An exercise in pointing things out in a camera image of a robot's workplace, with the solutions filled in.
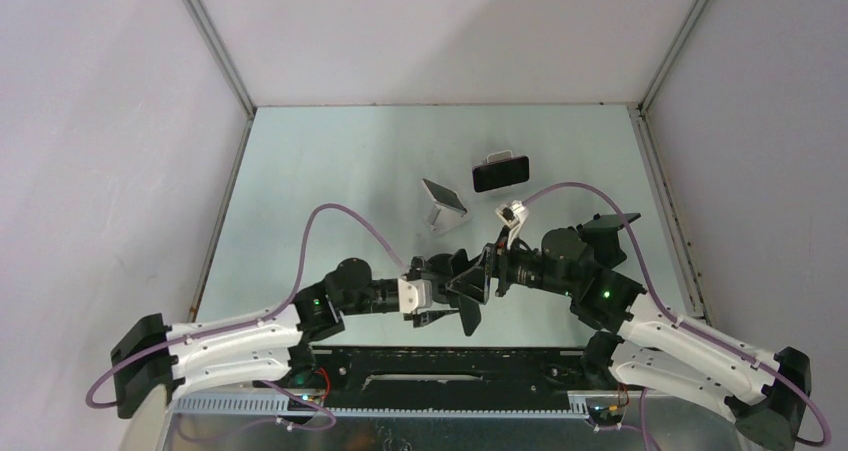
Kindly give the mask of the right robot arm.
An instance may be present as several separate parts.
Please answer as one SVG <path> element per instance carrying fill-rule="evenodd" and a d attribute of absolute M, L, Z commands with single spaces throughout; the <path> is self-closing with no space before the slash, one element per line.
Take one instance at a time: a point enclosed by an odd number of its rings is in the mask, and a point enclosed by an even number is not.
<path fill-rule="evenodd" d="M 618 228 L 547 232 L 537 249 L 504 228 L 475 258 L 450 260 L 445 290 L 474 331 L 479 308 L 512 286 L 567 297 L 594 331 L 581 358 L 585 382 L 657 390 L 725 418 L 767 450 L 792 450 L 811 409 L 811 363 L 802 351 L 769 351 L 732 338 L 657 301 L 617 271 L 625 258 Z"/>

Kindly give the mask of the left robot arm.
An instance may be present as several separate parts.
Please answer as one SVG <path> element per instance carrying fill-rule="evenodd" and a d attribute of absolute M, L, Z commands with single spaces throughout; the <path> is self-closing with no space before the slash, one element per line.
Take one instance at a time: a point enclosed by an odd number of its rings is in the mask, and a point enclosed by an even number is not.
<path fill-rule="evenodd" d="M 416 257 L 393 279 L 348 258 L 274 309 L 207 323 L 167 324 L 140 318 L 111 351 L 112 404 L 121 419 L 138 411 L 158 387 L 171 403 L 194 392 L 248 381 L 285 380 L 304 387 L 316 374 L 311 345 L 344 329 L 347 316 L 398 313 L 416 327 L 459 314 L 465 332 L 479 324 L 479 305 L 459 295 L 474 266 L 465 250 Z"/>

